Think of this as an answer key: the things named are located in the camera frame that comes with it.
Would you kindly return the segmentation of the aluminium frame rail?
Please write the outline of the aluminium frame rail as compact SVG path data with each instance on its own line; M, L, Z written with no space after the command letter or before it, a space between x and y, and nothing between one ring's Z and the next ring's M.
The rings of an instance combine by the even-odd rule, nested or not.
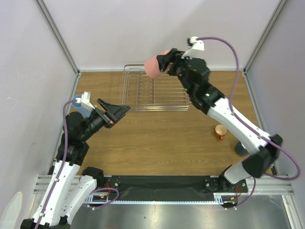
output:
M291 183L263 176L224 183L217 176L104 176L97 188L110 191L90 194L85 200L100 205L107 200L116 204L228 204L242 202L250 194L258 196L293 195Z

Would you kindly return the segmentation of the light blue plastic cup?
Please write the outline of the light blue plastic cup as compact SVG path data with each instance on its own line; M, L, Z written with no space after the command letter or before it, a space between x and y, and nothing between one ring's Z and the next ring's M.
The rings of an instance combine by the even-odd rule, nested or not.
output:
M87 109L86 107L83 107L81 102L79 100L81 99L82 94L76 95L73 97L74 102L72 102L72 106L83 116L83 117L89 117L91 114L91 110Z

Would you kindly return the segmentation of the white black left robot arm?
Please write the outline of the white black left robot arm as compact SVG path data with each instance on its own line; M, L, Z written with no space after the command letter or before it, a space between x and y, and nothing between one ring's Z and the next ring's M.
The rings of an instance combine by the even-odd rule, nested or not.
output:
M105 186L106 180L101 169L88 167L83 170L77 186L69 192L89 150L87 140L103 127L112 128L130 110L127 105L114 105L102 99L97 102L100 107L90 104L89 99L82 102L90 111L88 117L78 111L63 114L64 132L51 180L33 216L22 221L22 229L69 229L89 194L113 190Z

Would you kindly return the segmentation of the red ceramic mug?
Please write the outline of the red ceramic mug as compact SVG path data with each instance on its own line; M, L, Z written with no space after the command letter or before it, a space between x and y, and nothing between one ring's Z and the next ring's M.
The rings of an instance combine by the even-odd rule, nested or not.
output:
M224 125L219 124L215 127L215 134L220 140L223 140L224 136L227 134L227 128Z

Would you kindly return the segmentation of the dark blue paper cup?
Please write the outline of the dark blue paper cup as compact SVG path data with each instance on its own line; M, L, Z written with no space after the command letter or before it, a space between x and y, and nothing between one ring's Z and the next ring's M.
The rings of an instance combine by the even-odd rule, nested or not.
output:
M237 155L240 155L240 156L247 156L248 155L247 149L245 148L245 146L240 141L238 141L238 143L236 144L234 149L235 149L235 152L237 153Z

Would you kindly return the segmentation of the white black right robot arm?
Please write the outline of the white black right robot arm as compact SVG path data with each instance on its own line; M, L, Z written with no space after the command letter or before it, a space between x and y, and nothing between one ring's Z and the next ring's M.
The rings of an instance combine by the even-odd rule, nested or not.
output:
M260 178L279 157L279 149L274 145L281 145L282 137L269 135L238 110L231 109L225 95L209 83L210 70L205 60L183 57L183 52L176 48L157 55L156 60L161 72L167 71L169 75L178 77L194 107L224 125L249 153L242 162L225 169L219 180L220 188L230 192L240 180Z

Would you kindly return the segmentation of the pink plastic cup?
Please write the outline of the pink plastic cup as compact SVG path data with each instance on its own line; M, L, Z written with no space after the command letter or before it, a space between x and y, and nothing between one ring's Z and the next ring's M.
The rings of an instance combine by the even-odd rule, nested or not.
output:
M166 68L166 70L164 72L161 72L159 70L157 56L154 56L144 63L144 70L149 77L155 79L155 78L161 76L162 74L165 74L165 72L170 69L171 65L172 65L172 63L170 63L168 65L168 67Z

